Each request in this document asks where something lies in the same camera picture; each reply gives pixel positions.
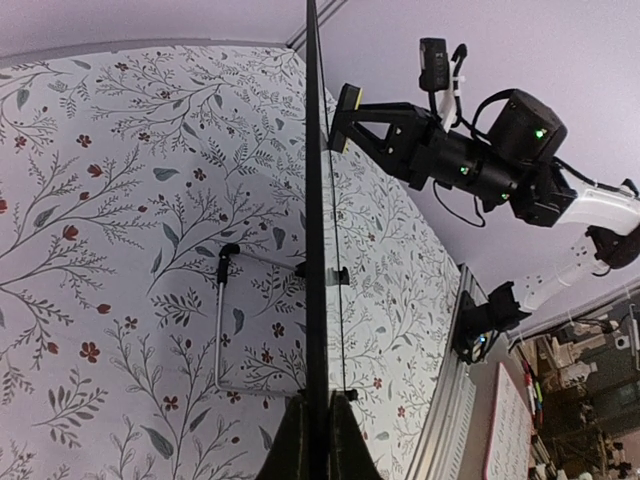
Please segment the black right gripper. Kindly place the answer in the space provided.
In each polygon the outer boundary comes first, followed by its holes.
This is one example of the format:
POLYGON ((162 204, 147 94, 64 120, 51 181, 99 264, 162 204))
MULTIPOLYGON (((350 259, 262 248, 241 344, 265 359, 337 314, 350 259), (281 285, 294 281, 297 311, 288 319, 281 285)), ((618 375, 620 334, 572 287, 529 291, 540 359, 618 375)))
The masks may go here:
POLYGON ((432 114, 408 102, 363 104, 362 121, 389 123, 383 138, 360 121, 342 119, 339 132, 385 174, 422 190, 431 179, 478 198, 483 210, 509 204, 515 217, 552 227, 575 200, 575 191, 555 164, 568 130, 559 116, 531 94, 500 91, 477 108, 470 135, 435 128, 432 114), (480 113, 504 101, 489 131, 476 129, 480 113))

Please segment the yellow black whiteboard eraser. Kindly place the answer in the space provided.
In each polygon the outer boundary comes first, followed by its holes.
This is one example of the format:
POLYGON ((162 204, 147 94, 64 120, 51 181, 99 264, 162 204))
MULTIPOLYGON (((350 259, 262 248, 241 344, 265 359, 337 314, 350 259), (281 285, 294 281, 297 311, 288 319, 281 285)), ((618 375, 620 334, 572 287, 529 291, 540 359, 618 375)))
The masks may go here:
POLYGON ((355 119, 361 98, 360 87, 345 84, 341 88, 328 138, 328 148, 331 151, 344 154, 350 140, 360 144, 366 139, 355 119))

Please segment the white whiteboard black frame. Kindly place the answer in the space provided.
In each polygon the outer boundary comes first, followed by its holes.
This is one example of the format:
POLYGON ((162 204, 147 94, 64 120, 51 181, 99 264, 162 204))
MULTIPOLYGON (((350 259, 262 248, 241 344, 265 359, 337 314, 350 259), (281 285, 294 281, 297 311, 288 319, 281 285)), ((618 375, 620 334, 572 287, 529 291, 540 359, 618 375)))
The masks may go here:
POLYGON ((333 153, 328 149, 330 112, 327 100, 318 3, 307 1, 306 63, 306 280, 307 280, 307 391, 313 400, 328 404, 344 389, 342 379, 342 286, 327 286, 326 271, 340 269, 333 153))

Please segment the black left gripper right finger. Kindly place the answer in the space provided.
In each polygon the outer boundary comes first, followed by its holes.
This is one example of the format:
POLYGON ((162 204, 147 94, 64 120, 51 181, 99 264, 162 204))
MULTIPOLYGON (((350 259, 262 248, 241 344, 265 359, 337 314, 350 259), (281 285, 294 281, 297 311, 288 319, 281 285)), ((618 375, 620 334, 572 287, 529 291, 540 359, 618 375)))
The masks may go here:
POLYGON ((330 401, 329 478, 380 480, 348 397, 339 392, 330 401))

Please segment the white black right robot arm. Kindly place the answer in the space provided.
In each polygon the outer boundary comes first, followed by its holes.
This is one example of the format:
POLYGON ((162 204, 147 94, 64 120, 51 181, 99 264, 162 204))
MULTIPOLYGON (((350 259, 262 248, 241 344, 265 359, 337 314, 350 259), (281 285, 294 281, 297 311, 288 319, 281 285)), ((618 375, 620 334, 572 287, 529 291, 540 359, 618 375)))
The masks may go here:
POLYGON ((462 135, 459 96, 446 93, 428 108, 411 103, 363 104, 361 88, 340 91, 329 147, 343 152, 355 143, 387 175, 414 190, 457 189, 471 195, 485 213, 508 205, 532 226, 582 224, 578 239, 554 262, 496 287, 485 303, 467 313, 490 326, 512 325, 576 281, 627 266, 639 255, 639 193, 630 184, 598 184, 555 157, 566 129, 553 113, 520 90, 496 99, 514 105, 503 111, 490 136, 462 135))

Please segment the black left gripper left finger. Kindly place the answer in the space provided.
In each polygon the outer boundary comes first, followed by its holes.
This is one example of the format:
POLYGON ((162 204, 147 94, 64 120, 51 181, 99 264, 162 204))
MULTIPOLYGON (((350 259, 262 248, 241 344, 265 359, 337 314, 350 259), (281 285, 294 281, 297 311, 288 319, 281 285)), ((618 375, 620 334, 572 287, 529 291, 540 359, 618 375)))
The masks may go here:
POLYGON ((285 410, 257 480, 306 478, 306 401, 293 397, 285 410))

